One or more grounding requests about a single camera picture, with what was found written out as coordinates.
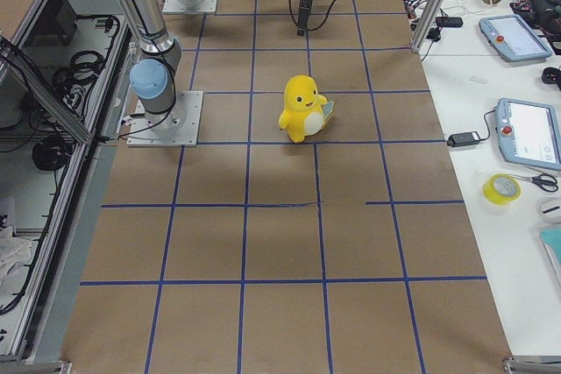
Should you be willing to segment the yellow plush dinosaur toy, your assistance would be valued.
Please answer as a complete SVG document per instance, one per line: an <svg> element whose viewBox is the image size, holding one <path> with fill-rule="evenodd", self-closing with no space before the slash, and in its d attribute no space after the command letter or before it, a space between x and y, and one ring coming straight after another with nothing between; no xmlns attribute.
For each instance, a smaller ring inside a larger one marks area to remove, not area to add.
<svg viewBox="0 0 561 374"><path fill-rule="evenodd" d="M307 75L296 75L287 82L283 102L278 125L296 144L319 132L334 109L334 102L321 95L315 80Z"/></svg>

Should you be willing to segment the upper teach pendant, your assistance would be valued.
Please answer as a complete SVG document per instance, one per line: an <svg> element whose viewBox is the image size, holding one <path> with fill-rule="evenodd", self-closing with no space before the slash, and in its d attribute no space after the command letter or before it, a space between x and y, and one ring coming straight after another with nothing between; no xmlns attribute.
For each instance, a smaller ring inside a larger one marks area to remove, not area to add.
<svg viewBox="0 0 561 374"><path fill-rule="evenodd" d="M507 61L540 60L553 54L549 45L518 15L481 18L479 30Z"/></svg>

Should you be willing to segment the teach pendant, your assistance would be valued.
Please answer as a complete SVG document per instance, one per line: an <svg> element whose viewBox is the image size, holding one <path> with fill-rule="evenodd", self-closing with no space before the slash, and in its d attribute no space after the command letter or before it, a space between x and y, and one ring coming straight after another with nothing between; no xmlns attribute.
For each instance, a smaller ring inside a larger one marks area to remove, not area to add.
<svg viewBox="0 0 561 374"><path fill-rule="evenodd" d="M507 61L540 60L553 54L549 45L518 15L481 18L479 30Z"/></svg>
<svg viewBox="0 0 561 374"><path fill-rule="evenodd" d="M499 150L507 162L560 170L560 129L553 106L501 98L494 113Z"/></svg>

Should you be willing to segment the black power adapter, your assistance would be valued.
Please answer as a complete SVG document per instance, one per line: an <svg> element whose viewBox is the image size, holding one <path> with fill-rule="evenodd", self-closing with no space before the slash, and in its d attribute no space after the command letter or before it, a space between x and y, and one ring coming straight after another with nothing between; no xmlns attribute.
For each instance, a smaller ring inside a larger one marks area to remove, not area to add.
<svg viewBox="0 0 561 374"><path fill-rule="evenodd" d="M452 133L446 140L446 144L449 147L465 147L477 145L482 141L479 133L477 131L466 131Z"/></svg>

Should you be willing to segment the lower teach pendant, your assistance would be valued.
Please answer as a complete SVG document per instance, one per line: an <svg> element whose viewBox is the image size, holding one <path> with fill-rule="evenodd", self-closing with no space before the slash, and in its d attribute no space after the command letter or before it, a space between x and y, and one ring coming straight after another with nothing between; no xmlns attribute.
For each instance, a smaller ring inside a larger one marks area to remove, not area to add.
<svg viewBox="0 0 561 374"><path fill-rule="evenodd" d="M499 150L507 162L560 170L560 129L553 106L501 98L494 113Z"/></svg>

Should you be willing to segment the yellow tape roll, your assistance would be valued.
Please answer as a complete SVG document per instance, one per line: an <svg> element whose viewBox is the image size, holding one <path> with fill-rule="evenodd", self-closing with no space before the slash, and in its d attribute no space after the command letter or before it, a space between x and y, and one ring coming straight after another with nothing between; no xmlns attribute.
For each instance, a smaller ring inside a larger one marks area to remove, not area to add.
<svg viewBox="0 0 561 374"><path fill-rule="evenodd" d="M491 203L505 206L520 197L521 188L514 177L497 173L484 183L482 193Z"/></svg>

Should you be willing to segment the black handled scissors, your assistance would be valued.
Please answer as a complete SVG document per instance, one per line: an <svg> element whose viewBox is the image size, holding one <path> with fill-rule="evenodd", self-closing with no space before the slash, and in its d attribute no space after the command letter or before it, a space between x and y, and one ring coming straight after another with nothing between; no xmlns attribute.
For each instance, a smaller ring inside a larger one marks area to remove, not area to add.
<svg viewBox="0 0 561 374"><path fill-rule="evenodd" d="M510 174L510 177L517 180L527 181L546 193L556 193L559 189L557 179L548 173L539 173L538 175L533 176Z"/></svg>

